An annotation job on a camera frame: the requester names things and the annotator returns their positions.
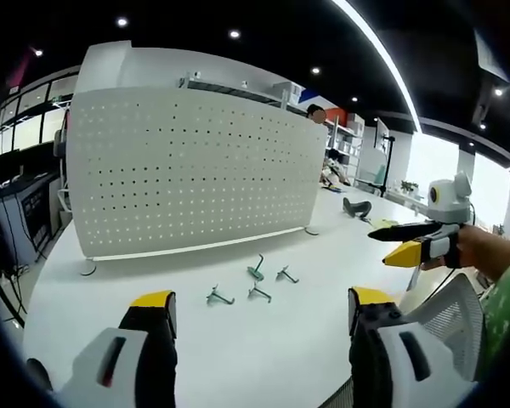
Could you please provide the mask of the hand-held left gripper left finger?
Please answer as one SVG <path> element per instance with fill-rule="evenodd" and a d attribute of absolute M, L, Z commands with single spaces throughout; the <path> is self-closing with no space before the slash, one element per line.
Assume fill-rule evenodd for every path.
<path fill-rule="evenodd" d="M 174 407 L 176 296 L 134 300 L 117 327 L 104 329 L 74 359 L 61 389 L 66 407 Z"/>

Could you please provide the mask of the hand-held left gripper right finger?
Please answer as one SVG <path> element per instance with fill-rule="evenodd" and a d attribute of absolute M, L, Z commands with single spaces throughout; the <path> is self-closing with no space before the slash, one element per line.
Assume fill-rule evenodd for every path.
<path fill-rule="evenodd" d="M 457 407 L 477 385 L 384 292 L 349 288 L 348 328 L 353 407 Z"/>

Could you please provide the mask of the person's right hand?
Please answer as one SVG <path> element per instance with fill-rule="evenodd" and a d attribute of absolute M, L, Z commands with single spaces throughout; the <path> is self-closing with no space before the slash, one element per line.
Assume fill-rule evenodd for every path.
<path fill-rule="evenodd" d="M 497 282 L 510 267 L 510 240 L 476 226 L 459 230 L 456 247 L 460 265 L 475 268 L 490 281 Z"/>

